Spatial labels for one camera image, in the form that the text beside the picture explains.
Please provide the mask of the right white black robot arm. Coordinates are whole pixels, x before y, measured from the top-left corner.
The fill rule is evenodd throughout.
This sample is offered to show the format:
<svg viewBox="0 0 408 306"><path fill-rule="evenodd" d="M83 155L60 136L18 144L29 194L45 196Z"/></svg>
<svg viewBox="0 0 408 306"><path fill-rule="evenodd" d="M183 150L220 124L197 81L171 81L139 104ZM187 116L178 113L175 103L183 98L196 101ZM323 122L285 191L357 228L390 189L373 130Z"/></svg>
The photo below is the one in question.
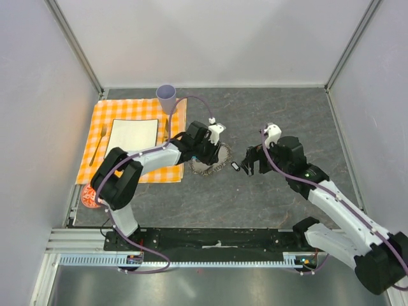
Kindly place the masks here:
<svg viewBox="0 0 408 306"><path fill-rule="evenodd" d="M293 246L299 251L310 247L322 250L343 262L361 284L375 295L389 288L407 291L398 282L407 277L407 236L392 234L364 214L345 197L329 176L307 161L303 145L294 136L276 142L262 142L247 148L240 163L247 175L276 171L290 188L328 215L343 231L327 228L313 217L295 224Z"/></svg>

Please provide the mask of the black key tag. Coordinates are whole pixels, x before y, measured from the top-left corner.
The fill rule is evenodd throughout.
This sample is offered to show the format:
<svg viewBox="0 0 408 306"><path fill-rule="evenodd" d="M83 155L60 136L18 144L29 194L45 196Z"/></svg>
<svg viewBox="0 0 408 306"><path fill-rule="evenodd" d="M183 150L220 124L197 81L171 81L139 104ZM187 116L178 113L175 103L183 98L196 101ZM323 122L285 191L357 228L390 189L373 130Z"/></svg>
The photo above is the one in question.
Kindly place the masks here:
<svg viewBox="0 0 408 306"><path fill-rule="evenodd" d="M231 162L231 166L235 171L240 171L240 169L241 169L240 165L238 163L234 162L234 161Z"/></svg>

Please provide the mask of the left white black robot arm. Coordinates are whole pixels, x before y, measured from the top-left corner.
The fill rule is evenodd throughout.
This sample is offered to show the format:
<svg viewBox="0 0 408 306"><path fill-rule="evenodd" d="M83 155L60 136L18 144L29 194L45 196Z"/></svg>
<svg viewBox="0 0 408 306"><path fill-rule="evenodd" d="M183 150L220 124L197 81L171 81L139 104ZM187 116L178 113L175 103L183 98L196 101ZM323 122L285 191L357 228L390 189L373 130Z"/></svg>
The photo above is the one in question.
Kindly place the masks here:
<svg viewBox="0 0 408 306"><path fill-rule="evenodd" d="M144 151L128 153L115 147L105 157L93 178L91 187L96 200L102 200L119 233L118 244L127 251L140 243L136 232L140 226L130 206L140 178L162 168L176 166L196 158L212 166L217 163L221 148L220 135L226 128L220 123L191 123L185 132L177 134L165 144Z"/></svg>

